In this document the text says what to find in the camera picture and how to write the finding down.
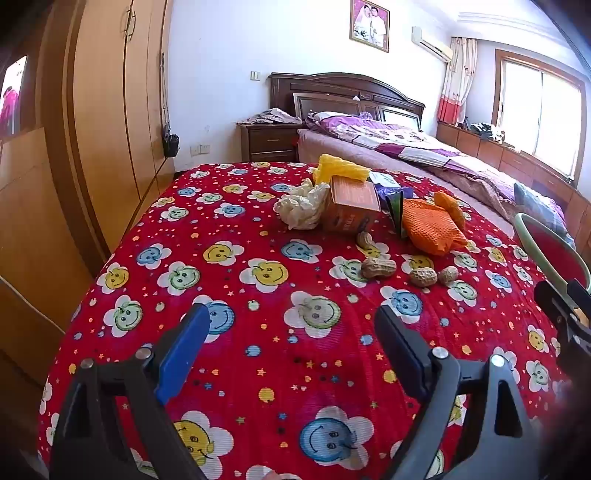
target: air conditioner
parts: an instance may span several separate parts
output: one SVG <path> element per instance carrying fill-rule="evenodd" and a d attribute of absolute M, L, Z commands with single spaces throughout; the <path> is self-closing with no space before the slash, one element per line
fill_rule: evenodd
<path fill-rule="evenodd" d="M 421 27 L 413 27 L 413 43 L 428 50 L 440 60 L 448 63 L 453 58 L 453 50 L 443 42 L 426 34 Z"/>

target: wooden headboard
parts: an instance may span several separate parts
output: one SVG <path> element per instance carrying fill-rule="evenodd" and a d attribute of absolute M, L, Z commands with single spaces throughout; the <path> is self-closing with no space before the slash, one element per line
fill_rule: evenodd
<path fill-rule="evenodd" d="M 420 127 L 425 105 L 411 100 L 396 88 L 365 75 L 353 73 L 271 73 L 271 107 L 304 118 L 308 113 L 332 111 L 373 118 L 408 117 Z"/>

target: silver bolt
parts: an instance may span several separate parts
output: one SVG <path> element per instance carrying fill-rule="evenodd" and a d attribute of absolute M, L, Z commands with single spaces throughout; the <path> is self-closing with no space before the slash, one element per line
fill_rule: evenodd
<path fill-rule="evenodd" d="M 135 353 L 135 357 L 138 360 L 146 360 L 147 358 L 150 358 L 150 355 L 152 355 L 152 350 L 146 347 L 138 349 L 138 351 Z"/>
<path fill-rule="evenodd" d="M 491 357 L 491 363 L 495 366 L 495 367 L 502 367 L 503 365 L 505 365 L 505 357 L 503 357 L 502 355 L 493 355 Z"/>
<path fill-rule="evenodd" d="M 90 368 L 95 364 L 95 361 L 92 358 L 85 358 L 80 362 L 80 366 L 82 368 Z"/>
<path fill-rule="evenodd" d="M 436 346 L 431 351 L 433 352 L 433 356 L 435 358 L 438 358 L 439 360 L 443 360 L 444 358 L 447 358 L 449 356 L 447 348 L 443 348 L 442 346 Z"/>

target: plaid pillow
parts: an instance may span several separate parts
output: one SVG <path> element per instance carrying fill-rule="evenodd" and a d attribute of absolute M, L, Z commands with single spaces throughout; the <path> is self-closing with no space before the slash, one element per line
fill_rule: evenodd
<path fill-rule="evenodd" d="M 539 193 L 529 189 L 525 185 L 516 182 L 514 186 L 515 204 L 523 209 L 523 212 L 530 217 L 535 218 L 542 225 L 545 225 L 558 235 L 562 240 L 567 242 L 573 249 L 574 240 L 569 235 L 564 220 L 558 212 L 550 208 L 544 197 Z"/>

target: pink bed sheet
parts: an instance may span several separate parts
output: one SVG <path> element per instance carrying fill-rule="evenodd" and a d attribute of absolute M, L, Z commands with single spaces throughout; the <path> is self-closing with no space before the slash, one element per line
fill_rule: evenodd
<path fill-rule="evenodd" d="M 335 157 L 344 158 L 345 160 L 352 161 L 368 168 L 385 168 L 388 170 L 401 171 L 413 176 L 426 177 L 433 183 L 441 185 L 441 187 L 453 192 L 457 198 L 469 204 L 475 211 L 491 221 L 509 237 L 513 237 L 513 226 L 498 213 L 487 207 L 487 205 L 484 205 L 482 202 L 476 200 L 474 197 L 471 197 L 454 187 L 454 185 L 436 177 L 422 168 L 415 167 L 402 160 L 388 157 L 375 150 L 359 147 L 339 140 L 338 138 L 328 137 L 327 135 L 322 135 L 311 130 L 301 129 L 298 133 L 300 135 L 298 141 L 298 153 L 302 163 L 318 163 L 318 158 L 326 153 L 334 155 Z"/>

